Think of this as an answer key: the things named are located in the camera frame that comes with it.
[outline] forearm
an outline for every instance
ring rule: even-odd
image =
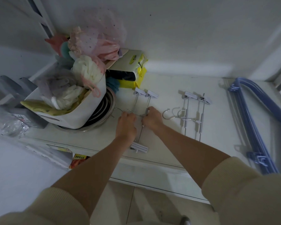
[[[160,125],[154,133],[191,175],[199,187],[210,172],[230,156],[197,140],[184,136],[166,125]]]
[[[52,187],[70,193],[91,216],[113,170],[128,147],[127,140],[116,138],[109,146],[61,177]]]

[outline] person's left hand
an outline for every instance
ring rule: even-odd
[[[123,112],[122,116],[118,119],[118,125],[116,126],[116,138],[125,140],[128,144],[132,144],[134,141],[137,130],[134,127],[136,116],[134,113]]]

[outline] beige sweater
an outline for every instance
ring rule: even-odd
[[[208,175],[203,195],[219,213],[222,225],[280,225],[281,175],[262,176],[231,157]],[[0,217],[0,224],[85,224],[89,217],[82,205],[69,193],[48,188],[24,212]]]

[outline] ribbed cuff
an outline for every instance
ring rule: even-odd
[[[225,159],[207,176],[202,185],[202,194],[219,211],[226,194],[234,187],[262,176],[237,157]]]
[[[68,192],[55,187],[44,189],[25,211],[55,224],[90,224],[88,214],[79,201]]]

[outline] floor tile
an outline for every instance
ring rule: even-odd
[[[90,218],[91,225],[126,224],[133,186],[109,181]]]
[[[209,204],[142,188],[135,188],[127,223],[154,221],[179,224],[182,215],[191,225],[219,225],[218,214]]]

